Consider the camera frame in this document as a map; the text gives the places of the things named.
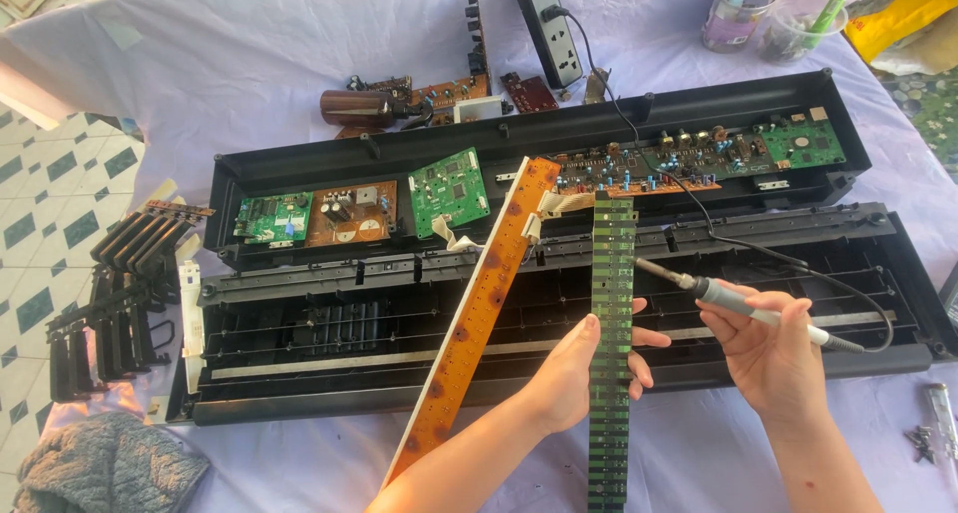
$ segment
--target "white tablecloth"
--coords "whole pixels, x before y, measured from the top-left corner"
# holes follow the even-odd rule
[[[712,54],[699,29],[711,0],[563,0],[587,29],[617,95],[666,92],[831,67],[874,167],[846,201],[898,211],[936,286],[958,259],[958,188],[840,38],[799,65],[753,51]],[[356,73],[414,84],[468,73],[467,0],[106,0],[52,11],[3,34],[48,90],[85,110],[132,117],[150,142],[138,204],[165,178],[206,203],[215,153],[331,138],[319,94]],[[494,77],[541,74],[515,0],[480,0]],[[578,48],[584,45],[577,32]],[[497,84],[495,90],[501,91]],[[583,89],[569,104],[579,103]],[[226,271],[205,251],[206,275]],[[85,405],[57,406],[50,429],[87,412],[142,411],[169,388],[168,369],[117,384]],[[832,412],[889,512],[954,511],[939,468],[913,462],[902,431],[929,423],[921,384],[958,388],[958,365],[918,375],[833,382]],[[482,410],[464,410],[457,424]],[[360,511],[376,494],[408,414],[171,430],[214,470],[191,511]],[[628,511],[786,511],[755,414],[736,390],[647,395],[631,410]],[[581,511],[586,426],[551,436],[483,511]]]

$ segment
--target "yellow bag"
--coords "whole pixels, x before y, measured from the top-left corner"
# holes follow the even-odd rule
[[[848,22],[845,35],[858,54],[871,62],[904,36],[928,26],[958,0],[895,0],[885,10]]]

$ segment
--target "power outlet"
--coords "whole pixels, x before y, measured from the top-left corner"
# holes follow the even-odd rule
[[[542,20],[542,11],[546,7],[561,3],[558,0],[518,1],[549,86],[558,90],[581,78],[582,64],[565,17],[556,17],[548,23]]]

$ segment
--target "plastic cup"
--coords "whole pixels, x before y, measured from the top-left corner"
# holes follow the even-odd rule
[[[848,23],[844,6],[825,31],[805,31],[818,19],[829,1],[778,0],[769,14],[768,29],[759,40],[760,58],[773,64],[794,64],[811,54],[823,39],[841,32]]]
[[[714,0],[709,18],[702,26],[702,45],[716,53],[737,53],[745,48],[761,18],[775,4],[734,5],[732,0]]]

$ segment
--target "plug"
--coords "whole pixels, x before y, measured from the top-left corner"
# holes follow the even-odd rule
[[[542,21],[548,23],[557,17],[563,17],[565,15],[569,15],[568,9],[558,4],[552,4],[542,11]]]

